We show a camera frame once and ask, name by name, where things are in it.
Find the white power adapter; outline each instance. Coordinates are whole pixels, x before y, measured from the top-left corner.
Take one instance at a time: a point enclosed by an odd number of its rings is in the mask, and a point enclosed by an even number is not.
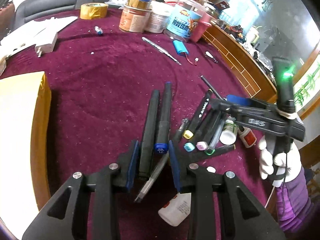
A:
[[[43,53],[52,52],[56,44],[58,33],[50,28],[41,31],[37,36],[35,51],[38,57]]]

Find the pink marker cap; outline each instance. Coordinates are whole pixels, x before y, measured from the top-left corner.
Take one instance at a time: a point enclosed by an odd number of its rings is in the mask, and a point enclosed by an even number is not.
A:
[[[197,142],[196,146],[199,151],[204,151],[207,149],[208,144],[206,142]]]

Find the yellow marker cap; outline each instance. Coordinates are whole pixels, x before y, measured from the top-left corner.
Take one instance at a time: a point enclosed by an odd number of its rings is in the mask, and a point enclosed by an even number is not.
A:
[[[186,130],[184,133],[183,133],[183,137],[186,138],[186,139],[190,139],[191,137],[193,136],[193,132],[189,131],[189,130]]]

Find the wooden sideboard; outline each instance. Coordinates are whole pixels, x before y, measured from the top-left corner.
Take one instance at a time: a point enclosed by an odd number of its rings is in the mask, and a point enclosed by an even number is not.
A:
[[[274,103],[275,86],[249,53],[229,34],[214,25],[207,29],[203,38],[217,48],[250,97]]]

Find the packing tape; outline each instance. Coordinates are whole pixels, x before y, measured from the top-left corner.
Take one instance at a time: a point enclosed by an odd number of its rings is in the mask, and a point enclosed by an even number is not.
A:
[[[105,3],[85,3],[81,5],[80,18],[84,20],[104,18],[107,11],[108,5]]]

